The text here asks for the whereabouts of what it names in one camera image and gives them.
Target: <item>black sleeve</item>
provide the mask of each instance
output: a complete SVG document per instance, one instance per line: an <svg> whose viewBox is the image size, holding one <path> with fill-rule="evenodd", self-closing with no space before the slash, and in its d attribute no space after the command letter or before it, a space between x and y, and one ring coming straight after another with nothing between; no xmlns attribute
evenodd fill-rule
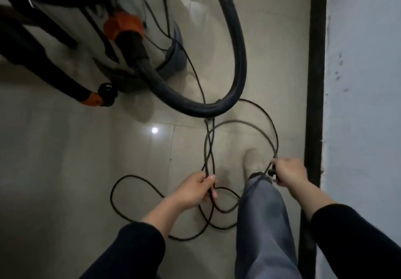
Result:
<svg viewBox="0 0 401 279"><path fill-rule="evenodd" d="M119 231L113 244L80 278L154 279L164 250L164 238L156 228L133 222Z"/></svg>
<svg viewBox="0 0 401 279"><path fill-rule="evenodd" d="M401 276L401 248L351 207L324 206L310 228L338 279Z"/></svg>

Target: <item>pant leg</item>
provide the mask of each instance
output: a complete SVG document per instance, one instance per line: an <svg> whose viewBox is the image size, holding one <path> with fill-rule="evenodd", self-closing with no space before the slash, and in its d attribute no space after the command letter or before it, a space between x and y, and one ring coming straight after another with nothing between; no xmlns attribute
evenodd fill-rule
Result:
<svg viewBox="0 0 401 279"><path fill-rule="evenodd" d="M236 279L301 279L283 198L260 175L249 180L238 206Z"/></svg>

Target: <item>beige shoe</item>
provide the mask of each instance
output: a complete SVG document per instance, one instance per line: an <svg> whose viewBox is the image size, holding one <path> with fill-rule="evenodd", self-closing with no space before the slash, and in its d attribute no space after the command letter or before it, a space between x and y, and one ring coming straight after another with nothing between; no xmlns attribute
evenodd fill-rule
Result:
<svg viewBox="0 0 401 279"><path fill-rule="evenodd" d="M264 172L267 164L263 160L263 155L256 148L248 149L243 159L244 179L248 181L249 176L255 172Z"/></svg>

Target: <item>person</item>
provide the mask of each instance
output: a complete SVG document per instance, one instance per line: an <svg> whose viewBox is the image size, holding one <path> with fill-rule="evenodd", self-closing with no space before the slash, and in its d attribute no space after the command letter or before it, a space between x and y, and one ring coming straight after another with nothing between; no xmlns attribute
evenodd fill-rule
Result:
<svg viewBox="0 0 401 279"><path fill-rule="evenodd" d="M300 160L273 159L278 185L287 187L310 221L310 232L338 279L401 276L401 248L354 209L336 203L308 181ZM243 161L246 185L238 206L235 277L297 279L295 244L281 194L257 150ZM156 278L165 242L186 209L208 197L214 176L194 173L140 222L124 226L113 244L81 276Z"/></svg>

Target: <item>wall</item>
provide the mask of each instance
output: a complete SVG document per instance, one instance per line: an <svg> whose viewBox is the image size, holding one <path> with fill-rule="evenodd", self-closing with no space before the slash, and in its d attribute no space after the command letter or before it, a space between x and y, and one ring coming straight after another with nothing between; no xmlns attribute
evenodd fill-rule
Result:
<svg viewBox="0 0 401 279"><path fill-rule="evenodd" d="M328 0L325 70L322 188L401 245L401 0Z"/></svg>

